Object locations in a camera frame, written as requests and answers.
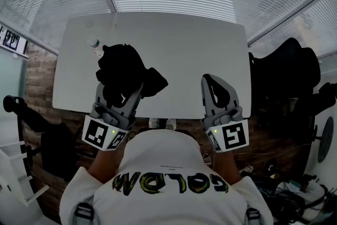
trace black office chair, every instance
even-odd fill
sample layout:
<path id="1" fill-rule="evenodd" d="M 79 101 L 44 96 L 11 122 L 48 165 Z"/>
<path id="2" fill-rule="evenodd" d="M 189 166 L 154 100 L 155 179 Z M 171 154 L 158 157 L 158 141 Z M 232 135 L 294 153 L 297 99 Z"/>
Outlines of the black office chair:
<path id="1" fill-rule="evenodd" d="M 272 98 L 309 97 L 321 79 L 320 66 L 311 48 L 294 38 L 286 40 L 264 58 L 250 53 L 252 112 Z"/>
<path id="2" fill-rule="evenodd" d="M 42 166 L 47 172 L 70 181 L 77 171 L 76 162 L 78 155 L 94 158 L 94 155 L 75 149 L 75 141 L 81 133 L 82 128 L 73 135 L 64 124 L 50 124 L 38 112 L 29 108 L 23 98 L 6 96 L 3 100 L 6 112 L 14 112 L 34 132 L 43 132 L 41 135 L 41 146 L 32 150 L 26 147 L 27 160 L 33 166 L 33 156 L 41 153 Z"/>
<path id="3" fill-rule="evenodd" d="M 265 58 L 250 53 L 252 112 L 267 99 L 298 98 L 293 112 L 282 115 L 265 113 L 260 126 L 272 126 L 272 137 L 285 133 L 302 144 L 314 134 L 314 117 L 335 104 L 337 85 L 327 83 L 319 93 L 313 88 L 321 79 L 320 66 L 312 49 L 302 48 L 294 38 L 286 40 Z"/>

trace shoe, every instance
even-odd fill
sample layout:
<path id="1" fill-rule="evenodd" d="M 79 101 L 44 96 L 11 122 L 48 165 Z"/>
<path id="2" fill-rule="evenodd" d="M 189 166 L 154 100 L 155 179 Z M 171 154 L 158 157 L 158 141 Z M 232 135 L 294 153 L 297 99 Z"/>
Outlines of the shoe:
<path id="1" fill-rule="evenodd" d="M 254 167 L 253 166 L 247 166 L 247 167 L 244 167 L 243 169 L 241 169 L 239 172 L 240 173 L 242 173 L 242 172 L 251 173 L 252 171 L 254 171 Z"/>
<path id="2" fill-rule="evenodd" d="M 166 121 L 166 129 L 167 130 L 175 130 L 177 127 L 177 121 L 174 118 L 169 118 Z"/>
<path id="3" fill-rule="evenodd" d="M 150 129 L 159 129 L 159 118 L 150 118 L 148 121 L 148 127 Z"/>

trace person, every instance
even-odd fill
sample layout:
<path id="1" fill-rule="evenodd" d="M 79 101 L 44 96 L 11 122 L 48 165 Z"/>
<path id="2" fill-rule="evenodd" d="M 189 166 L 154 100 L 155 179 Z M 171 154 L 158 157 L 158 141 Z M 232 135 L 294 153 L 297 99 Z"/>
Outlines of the person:
<path id="1" fill-rule="evenodd" d="M 150 119 L 149 127 L 158 123 Z M 166 127 L 137 134 L 119 167 L 116 151 L 100 151 L 88 171 L 79 168 L 61 199 L 62 224 L 73 224 L 77 205 L 89 198 L 100 225 L 250 224 L 248 208 L 259 212 L 257 224 L 273 224 L 252 179 L 241 179 L 232 151 L 217 153 L 212 170 L 197 141 L 174 131 L 175 119 Z"/>

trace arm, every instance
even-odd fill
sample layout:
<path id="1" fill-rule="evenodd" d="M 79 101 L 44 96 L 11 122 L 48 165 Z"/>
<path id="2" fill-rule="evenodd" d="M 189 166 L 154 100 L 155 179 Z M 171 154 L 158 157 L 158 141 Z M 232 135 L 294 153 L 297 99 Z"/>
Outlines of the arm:
<path id="1" fill-rule="evenodd" d="M 73 216 L 77 205 L 94 196 L 102 186 L 97 179 L 88 174 L 84 167 L 80 167 L 69 182 L 60 202 L 60 219 L 63 225 L 73 224 Z"/>
<path id="2" fill-rule="evenodd" d="M 91 164 L 88 173 L 105 184 L 116 176 L 118 166 L 121 161 L 121 152 L 99 151 L 94 162 Z"/>
<path id="3" fill-rule="evenodd" d="M 241 179 L 234 161 L 233 151 L 217 153 L 213 170 L 232 186 L 248 203 L 249 207 L 260 212 L 264 224 L 273 224 L 273 216 L 260 191 L 250 177 Z"/>
<path id="4" fill-rule="evenodd" d="M 235 165 L 233 151 L 216 153 L 213 170 L 230 185 L 241 180 L 240 172 Z"/>

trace white table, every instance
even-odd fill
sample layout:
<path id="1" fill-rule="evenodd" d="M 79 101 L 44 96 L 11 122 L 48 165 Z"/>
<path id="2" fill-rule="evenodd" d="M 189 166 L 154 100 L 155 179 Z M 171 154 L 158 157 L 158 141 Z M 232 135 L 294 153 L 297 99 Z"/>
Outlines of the white table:
<path id="1" fill-rule="evenodd" d="M 53 107 L 90 112 L 95 101 L 98 57 L 87 43 L 130 44 L 145 67 L 154 67 L 168 86 L 141 100 L 136 116 L 204 118 L 201 77 L 223 78 L 237 91 L 243 116 L 250 116 L 251 81 L 244 27 L 220 20 L 170 13 L 96 14 L 68 21 L 58 56 Z M 115 67 L 113 73 L 123 67 Z"/>

